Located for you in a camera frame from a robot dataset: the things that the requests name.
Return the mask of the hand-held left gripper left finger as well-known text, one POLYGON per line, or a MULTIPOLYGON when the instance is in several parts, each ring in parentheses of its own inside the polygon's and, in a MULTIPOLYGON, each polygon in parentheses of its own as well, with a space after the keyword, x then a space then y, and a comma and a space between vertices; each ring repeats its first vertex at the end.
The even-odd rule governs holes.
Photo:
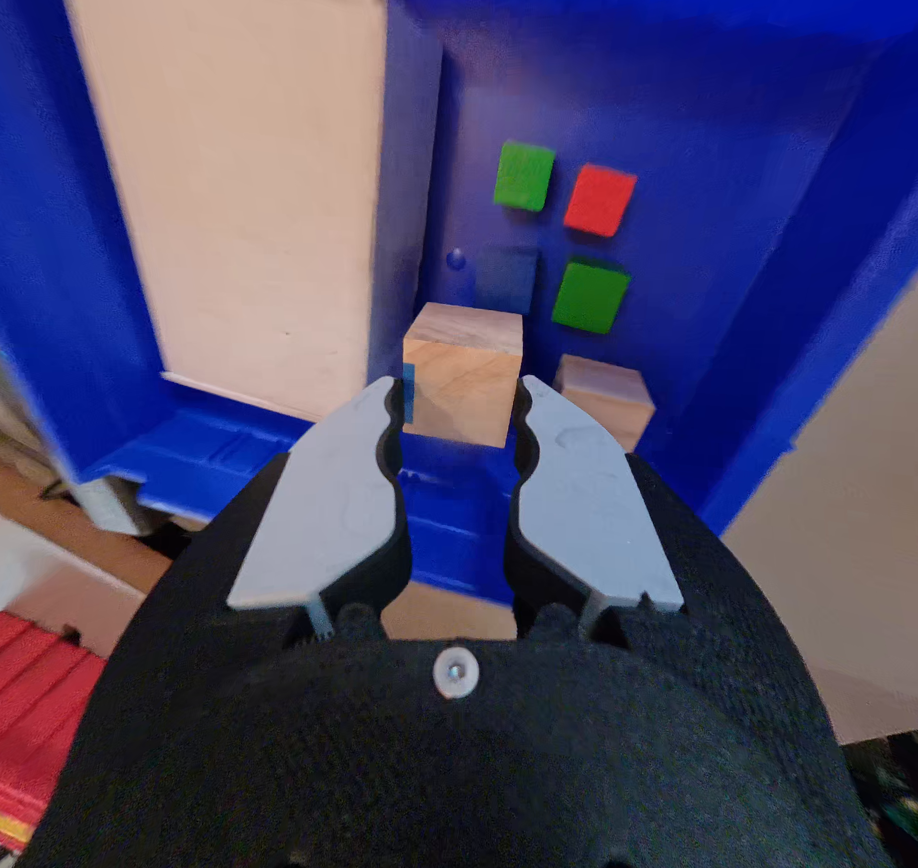
POLYGON ((229 589, 229 609, 298 608, 319 640, 346 609, 381 617, 412 571, 397 480, 403 422, 403 381, 383 376, 297 441, 229 589))

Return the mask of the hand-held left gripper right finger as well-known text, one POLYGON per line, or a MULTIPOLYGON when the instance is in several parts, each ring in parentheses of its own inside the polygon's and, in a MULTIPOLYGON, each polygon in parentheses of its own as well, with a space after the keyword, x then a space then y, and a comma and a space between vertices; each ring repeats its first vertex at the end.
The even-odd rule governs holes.
POLYGON ((610 610, 680 613, 682 591, 623 447, 532 375, 518 380, 511 420, 519 479, 504 575, 519 637, 552 605, 575 614, 584 638, 610 610))

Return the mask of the plain wooden cube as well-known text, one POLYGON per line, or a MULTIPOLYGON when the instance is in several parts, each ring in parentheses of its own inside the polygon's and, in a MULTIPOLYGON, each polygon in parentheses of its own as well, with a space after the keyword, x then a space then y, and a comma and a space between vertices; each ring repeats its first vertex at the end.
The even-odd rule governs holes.
POLYGON ((429 302, 403 338, 404 430, 503 449, 520 377, 522 315, 429 302))
POLYGON ((634 452, 656 412, 636 369, 590 358, 561 356, 554 388, 603 426, 626 452, 634 452))

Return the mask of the green wooden cube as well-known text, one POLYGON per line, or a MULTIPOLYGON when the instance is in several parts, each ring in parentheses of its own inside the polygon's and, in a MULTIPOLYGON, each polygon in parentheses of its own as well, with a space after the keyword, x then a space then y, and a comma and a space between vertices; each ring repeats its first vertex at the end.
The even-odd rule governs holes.
POLYGON ((586 256, 572 257, 558 287, 552 321, 594 335, 609 334, 632 279, 618 265, 586 256))
POLYGON ((542 212, 556 156, 552 149, 505 141, 499 155, 493 202, 530 213, 542 212))

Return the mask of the red wooden cube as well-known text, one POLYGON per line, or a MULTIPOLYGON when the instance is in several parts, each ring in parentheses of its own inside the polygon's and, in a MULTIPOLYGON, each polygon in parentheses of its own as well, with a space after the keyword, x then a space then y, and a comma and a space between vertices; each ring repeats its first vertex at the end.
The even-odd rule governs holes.
POLYGON ((611 239, 621 226, 637 180, 635 174, 585 164, 571 193, 564 227, 597 238, 611 239))

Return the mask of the white cardboard mailer box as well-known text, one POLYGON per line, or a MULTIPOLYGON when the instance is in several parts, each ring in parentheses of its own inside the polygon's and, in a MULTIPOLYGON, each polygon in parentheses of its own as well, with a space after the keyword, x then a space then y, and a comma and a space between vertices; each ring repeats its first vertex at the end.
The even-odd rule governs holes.
POLYGON ((318 421, 364 387, 385 0, 65 0, 164 378, 318 421))

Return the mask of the blue plastic bin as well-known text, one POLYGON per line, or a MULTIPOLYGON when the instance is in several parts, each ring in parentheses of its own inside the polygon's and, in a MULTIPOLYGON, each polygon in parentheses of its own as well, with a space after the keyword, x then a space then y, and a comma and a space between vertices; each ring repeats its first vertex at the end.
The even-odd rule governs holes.
MULTIPOLYGON (((916 194, 916 0, 385 0, 365 383, 429 302, 472 307, 489 246, 540 251, 522 373, 639 371, 639 441, 726 528, 914 271, 880 269, 916 194), (540 213, 500 150, 557 152, 540 213), (638 178, 611 239, 568 230, 588 163, 638 178), (633 279, 609 334, 557 325, 568 260, 633 279), (844 301, 869 269, 879 295, 844 301)), ((217 515, 305 419, 164 378, 65 0, 2 0, 2 368, 63 475, 217 515)))

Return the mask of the desk with wooden edge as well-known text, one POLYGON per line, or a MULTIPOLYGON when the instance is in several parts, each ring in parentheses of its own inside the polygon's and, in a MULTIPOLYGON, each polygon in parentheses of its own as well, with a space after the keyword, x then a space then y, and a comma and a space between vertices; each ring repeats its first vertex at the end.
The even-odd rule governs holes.
POLYGON ((34 452, 2 438, 1 607, 102 658, 187 544, 101 530, 34 452))

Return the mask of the blue wooden cube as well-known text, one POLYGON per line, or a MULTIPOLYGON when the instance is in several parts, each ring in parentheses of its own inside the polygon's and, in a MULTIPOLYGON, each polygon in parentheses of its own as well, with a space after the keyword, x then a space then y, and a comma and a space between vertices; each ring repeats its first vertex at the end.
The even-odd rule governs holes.
POLYGON ((476 257, 473 306, 527 316, 532 308, 540 251, 489 246, 476 257))

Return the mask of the red patterned cloth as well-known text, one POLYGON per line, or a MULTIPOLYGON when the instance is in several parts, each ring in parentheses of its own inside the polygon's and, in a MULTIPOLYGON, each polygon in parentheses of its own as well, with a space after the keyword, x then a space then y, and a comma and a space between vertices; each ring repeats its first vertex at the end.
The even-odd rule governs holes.
POLYGON ((21 853, 49 805, 105 659, 1 614, 1 846, 21 853))

